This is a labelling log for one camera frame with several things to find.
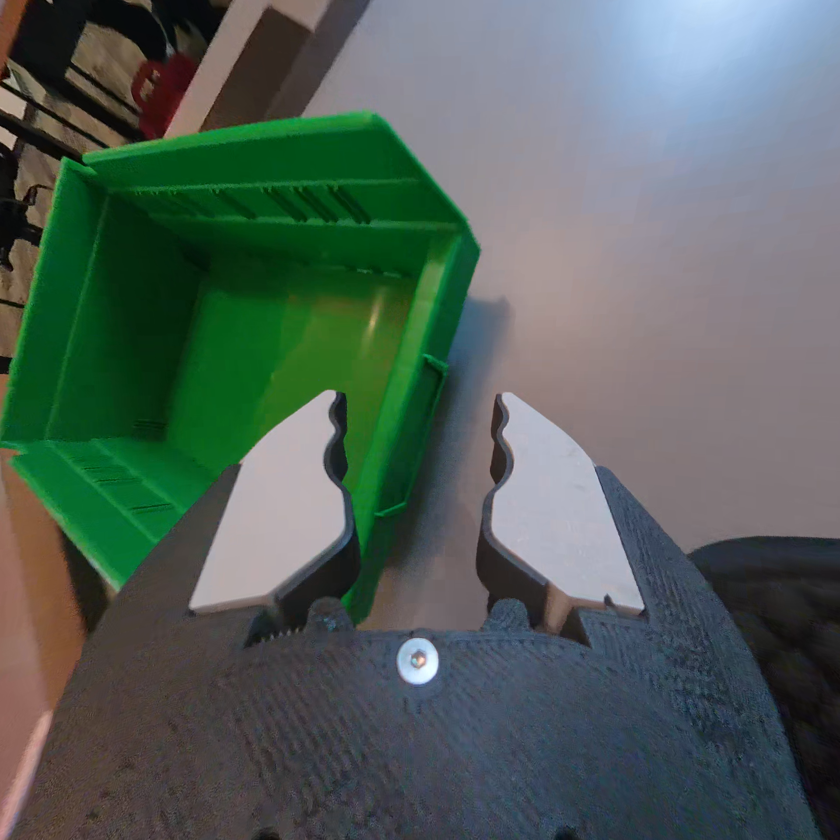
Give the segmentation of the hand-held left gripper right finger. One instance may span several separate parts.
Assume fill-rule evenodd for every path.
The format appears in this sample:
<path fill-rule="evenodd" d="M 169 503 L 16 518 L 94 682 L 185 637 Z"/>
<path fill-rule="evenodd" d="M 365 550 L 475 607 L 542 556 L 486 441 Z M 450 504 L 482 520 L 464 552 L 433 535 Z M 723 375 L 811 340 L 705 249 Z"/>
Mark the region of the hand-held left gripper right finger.
<path fill-rule="evenodd" d="M 490 434 L 493 487 L 476 548 L 488 610 L 517 601 L 528 625 L 549 634 L 561 634 L 578 609 L 643 616 L 643 595 L 590 456 L 511 392 L 496 395 Z"/>

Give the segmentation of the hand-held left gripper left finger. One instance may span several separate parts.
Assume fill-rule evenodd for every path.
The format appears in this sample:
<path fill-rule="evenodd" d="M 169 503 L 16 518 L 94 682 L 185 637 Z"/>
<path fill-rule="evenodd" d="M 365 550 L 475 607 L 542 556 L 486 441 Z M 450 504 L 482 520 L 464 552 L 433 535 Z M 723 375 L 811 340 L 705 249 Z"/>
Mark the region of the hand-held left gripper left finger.
<path fill-rule="evenodd" d="M 343 483 L 347 414 L 344 393 L 321 392 L 240 460 L 191 613 L 260 607 L 280 624 L 304 624 L 313 603 L 350 590 L 361 548 Z"/>

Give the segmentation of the green plastic bin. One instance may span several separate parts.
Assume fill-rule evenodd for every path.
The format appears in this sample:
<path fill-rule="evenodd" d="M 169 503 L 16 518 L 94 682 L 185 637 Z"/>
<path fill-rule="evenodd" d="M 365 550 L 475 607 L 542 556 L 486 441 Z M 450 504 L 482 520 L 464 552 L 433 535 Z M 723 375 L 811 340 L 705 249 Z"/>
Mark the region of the green plastic bin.
<path fill-rule="evenodd" d="M 480 247 L 380 116 L 89 153 L 57 178 L 2 446 L 115 590 L 314 396 L 347 396 L 344 479 L 371 612 Z"/>

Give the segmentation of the red floor bag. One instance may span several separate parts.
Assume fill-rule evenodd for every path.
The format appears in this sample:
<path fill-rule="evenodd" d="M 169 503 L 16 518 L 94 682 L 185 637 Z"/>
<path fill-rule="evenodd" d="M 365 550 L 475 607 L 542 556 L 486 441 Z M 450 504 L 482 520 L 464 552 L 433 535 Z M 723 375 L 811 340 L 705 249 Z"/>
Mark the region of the red floor bag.
<path fill-rule="evenodd" d="M 139 110 L 146 140 L 164 137 L 197 70 L 197 63 L 180 52 L 164 61 L 144 61 L 132 78 L 131 96 Z"/>

